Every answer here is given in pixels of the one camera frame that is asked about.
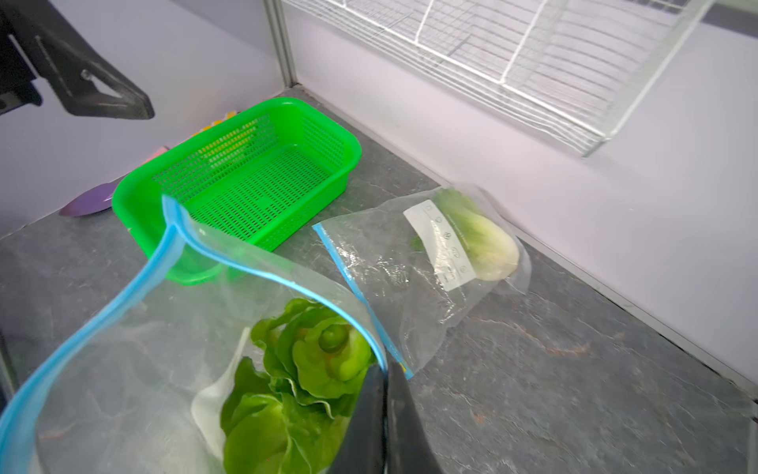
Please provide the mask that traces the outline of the clear blue-zip zip-top bag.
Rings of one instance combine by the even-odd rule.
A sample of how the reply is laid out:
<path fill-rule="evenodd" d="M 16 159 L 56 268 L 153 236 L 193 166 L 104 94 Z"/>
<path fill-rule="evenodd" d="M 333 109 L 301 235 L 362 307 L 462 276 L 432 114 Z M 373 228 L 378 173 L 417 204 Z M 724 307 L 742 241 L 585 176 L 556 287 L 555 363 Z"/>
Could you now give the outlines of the clear blue-zip zip-top bag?
<path fill-rule="evenodd" d="M 191 417 L 245 329 L 295 298 L 321 303 L 387 355 L 344 286 L 194 221 L 164 197 L 166 229 L 136 278 L 26 381 L 1 419 L 5 473 L 225 473 Z"/>

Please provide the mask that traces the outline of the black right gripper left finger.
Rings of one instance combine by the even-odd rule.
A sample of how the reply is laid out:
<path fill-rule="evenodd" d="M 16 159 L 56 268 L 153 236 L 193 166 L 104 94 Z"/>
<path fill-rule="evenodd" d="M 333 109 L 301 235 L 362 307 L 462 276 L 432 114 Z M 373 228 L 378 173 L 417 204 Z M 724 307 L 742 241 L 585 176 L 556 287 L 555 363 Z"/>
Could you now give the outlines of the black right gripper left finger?
<path fill-rule="evenodd" d="M 385 464 L 385 377 L 369 367 L 345 438 L 328 472 L 381 474 Z"/>

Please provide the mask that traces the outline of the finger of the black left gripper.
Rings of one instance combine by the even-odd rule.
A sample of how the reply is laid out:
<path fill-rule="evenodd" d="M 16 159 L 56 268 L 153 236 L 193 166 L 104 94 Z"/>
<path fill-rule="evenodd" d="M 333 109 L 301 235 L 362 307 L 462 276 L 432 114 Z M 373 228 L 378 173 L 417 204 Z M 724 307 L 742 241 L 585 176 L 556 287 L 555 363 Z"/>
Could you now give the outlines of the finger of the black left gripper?
<path fill-rule="evenodd" d="M 103 59 L 48 1 L 1 3 L 1 112 L 39 107 L 45 79 L 77 117 L 151 120 L 147 94 Z"/>

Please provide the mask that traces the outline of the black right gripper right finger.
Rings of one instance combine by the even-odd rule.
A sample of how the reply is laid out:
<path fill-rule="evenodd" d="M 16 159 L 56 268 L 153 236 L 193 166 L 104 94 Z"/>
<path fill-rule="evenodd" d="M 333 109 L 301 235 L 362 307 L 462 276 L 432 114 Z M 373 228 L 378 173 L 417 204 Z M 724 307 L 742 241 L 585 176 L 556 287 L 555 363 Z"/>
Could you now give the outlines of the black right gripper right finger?
<path fill-rule="evenodd" d="M 386 388 L 386 472 L 442 474 L 400 363 L 389 363 Z"/>

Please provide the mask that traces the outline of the green chinese cabbage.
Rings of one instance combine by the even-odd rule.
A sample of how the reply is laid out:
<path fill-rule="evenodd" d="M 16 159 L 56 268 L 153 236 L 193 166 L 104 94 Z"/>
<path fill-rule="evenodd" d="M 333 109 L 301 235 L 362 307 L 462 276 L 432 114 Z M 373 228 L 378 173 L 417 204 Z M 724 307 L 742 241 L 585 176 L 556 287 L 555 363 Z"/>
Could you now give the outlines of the green chinese cabbage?
<path fill-rule="evenodd" d="M 325 473 L 347 434 L 347 405 L 298 402 L 289 380 L 259 371 L 245 329 L 222 375 L 191 401 L 191 417 L 225 473 Z"/>
<path fill-rule="evenodd" d="M 367 371 L 376 363 L 369 343 L 347 319 L 303 298 L 291 300 L 280 316 L 259 321 L 251 341 L 264 351 L 272 391 L 332 419 L 353 414 Z"/>

